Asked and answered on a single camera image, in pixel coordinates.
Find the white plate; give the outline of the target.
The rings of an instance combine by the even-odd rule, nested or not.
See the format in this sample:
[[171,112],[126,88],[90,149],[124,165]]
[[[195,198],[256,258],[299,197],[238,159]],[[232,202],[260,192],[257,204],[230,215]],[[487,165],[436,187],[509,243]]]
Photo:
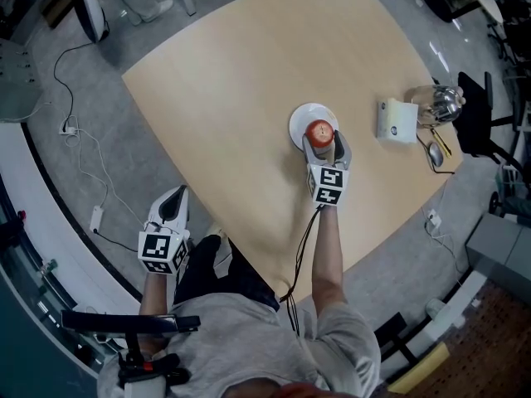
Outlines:
[[289,121],[291,141],[300,151],[303,151],[303,135],[307,127],[315,120],[326,121],[333,130],[339,129],[339,122],[328,107],[318,103],[302,104],[294,110]]

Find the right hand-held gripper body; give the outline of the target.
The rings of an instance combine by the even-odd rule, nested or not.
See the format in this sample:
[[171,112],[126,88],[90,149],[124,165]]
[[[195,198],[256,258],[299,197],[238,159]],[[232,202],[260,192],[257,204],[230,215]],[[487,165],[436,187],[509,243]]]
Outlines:
[[342,162],[330,165],[310,164],[307,167],[307,186],[315,208],[337,206],[347,190],[349,171]]

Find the person's left forearm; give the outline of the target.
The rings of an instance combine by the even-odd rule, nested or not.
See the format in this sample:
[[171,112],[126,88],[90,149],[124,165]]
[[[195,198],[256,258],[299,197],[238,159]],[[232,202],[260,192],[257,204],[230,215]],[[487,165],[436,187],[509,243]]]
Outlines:
[[167,281],[167,275],[147,274],[139,315],[158,316],[168,314]]

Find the white tissue pack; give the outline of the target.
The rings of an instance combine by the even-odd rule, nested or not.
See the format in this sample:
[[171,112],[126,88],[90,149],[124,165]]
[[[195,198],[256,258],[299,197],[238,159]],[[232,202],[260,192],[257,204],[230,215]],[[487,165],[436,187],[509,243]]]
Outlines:
[[417,104],[394,98],[378,102],[377,138],[395,143],[415,143],[417,116]]

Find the grey fridge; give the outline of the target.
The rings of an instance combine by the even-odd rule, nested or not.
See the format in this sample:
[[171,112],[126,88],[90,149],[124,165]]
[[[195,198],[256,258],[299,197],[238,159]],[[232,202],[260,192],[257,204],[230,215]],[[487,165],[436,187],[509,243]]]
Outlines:
[[474,270],[498,284],[531,284],[531,227],[485,214],[465,248]]

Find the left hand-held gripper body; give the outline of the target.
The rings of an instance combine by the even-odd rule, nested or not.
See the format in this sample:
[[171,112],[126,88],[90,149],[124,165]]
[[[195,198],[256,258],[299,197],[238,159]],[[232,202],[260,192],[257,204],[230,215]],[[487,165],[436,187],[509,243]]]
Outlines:
[[150,274],[179,276],[188,257],[187,229],[178,231],[148,221],[144,231],[139,232],[138,259]]

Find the grey computer mouse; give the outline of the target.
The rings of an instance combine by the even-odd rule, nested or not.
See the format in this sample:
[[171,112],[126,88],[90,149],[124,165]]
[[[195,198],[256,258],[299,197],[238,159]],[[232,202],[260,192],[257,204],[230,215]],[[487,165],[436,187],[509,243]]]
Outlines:
[[428,155],[433,166],[441,167],[444,162],[444,156],[440,146],[436,142],[432,141],[427,145],[427,149]]

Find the grey coat on stand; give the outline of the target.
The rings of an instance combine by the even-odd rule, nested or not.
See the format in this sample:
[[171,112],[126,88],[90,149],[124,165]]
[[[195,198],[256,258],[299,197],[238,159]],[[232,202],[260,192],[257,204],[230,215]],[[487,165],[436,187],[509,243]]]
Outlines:
[[498,192],[493,192],[489,202],[489,213],[516,215],[531,220],[531,200],[519,197],[506,197],[501,199]]

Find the white floor appliance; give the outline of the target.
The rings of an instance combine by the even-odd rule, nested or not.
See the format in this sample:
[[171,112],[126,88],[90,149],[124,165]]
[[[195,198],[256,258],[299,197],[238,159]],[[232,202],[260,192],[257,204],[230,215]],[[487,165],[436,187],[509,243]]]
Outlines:
[[80,23],[93,43],[103,41],[110,32],[99,0],[81,0]]

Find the black chest mount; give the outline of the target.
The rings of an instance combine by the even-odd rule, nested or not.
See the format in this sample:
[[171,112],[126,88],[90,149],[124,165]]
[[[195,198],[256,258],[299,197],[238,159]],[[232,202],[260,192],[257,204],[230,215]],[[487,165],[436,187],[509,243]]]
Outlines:
[[123,338],[127,352],[119,355],[118,385],[124,390],[124,398],[164,398],[170,386],[187,383],[191,374],[180,366],[180,358],[175,353],[153,362],[147,361],[140,350],[139,338],[166,338],[196,332],[201,322],[198,316],[113,315],[64,310],[61,326],[96,337]]

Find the red apple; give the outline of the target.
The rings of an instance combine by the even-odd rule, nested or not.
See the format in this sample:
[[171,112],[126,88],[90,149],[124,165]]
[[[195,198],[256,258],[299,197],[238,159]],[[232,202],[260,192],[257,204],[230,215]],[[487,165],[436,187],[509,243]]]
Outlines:
[[334,140],[334,128],[328,121],[316,119],[308,124],[305,135],[314,148],[326,148]]

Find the silver steel kettle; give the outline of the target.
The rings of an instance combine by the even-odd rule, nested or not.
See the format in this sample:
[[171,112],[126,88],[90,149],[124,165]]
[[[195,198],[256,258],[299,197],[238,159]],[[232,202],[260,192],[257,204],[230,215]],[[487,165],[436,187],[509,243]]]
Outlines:
[[466,103],[459,86],[423,85],[409,89],[406,103],[417,105],[417,127],[434,129],[456,120]]

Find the person's right forearm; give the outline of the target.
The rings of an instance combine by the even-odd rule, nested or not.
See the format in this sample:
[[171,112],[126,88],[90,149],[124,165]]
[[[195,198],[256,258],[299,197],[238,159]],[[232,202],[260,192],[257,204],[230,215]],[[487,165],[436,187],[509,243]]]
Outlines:
[[343,292],[343,253],[335,206],[325,206],[319,215],[312,264],[311,296],[317,317],[330,305],[346,302]]

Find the yellow utility knife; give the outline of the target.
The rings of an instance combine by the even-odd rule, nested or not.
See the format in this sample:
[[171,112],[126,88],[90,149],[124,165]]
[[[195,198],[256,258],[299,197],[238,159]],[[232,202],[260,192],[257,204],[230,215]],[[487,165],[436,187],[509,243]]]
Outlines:
[[444,154],[447,158],[451,158],[452,152],[450,148],[447,146],[446,142],[442,138],[442,136],[439,135],[439,133],[435,129],[431,129],[431,134],[434,137],[434,139],[438,142],[438,144],[441,146]]

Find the white trash can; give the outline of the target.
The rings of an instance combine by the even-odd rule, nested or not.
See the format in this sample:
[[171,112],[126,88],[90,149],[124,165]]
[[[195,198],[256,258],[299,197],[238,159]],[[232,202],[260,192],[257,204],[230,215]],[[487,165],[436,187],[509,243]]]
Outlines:
[[446,304],[440,299],[432,298],[426,304],[426,314],[430,319],[435,320],[437,315],[445,308],[445,306]]

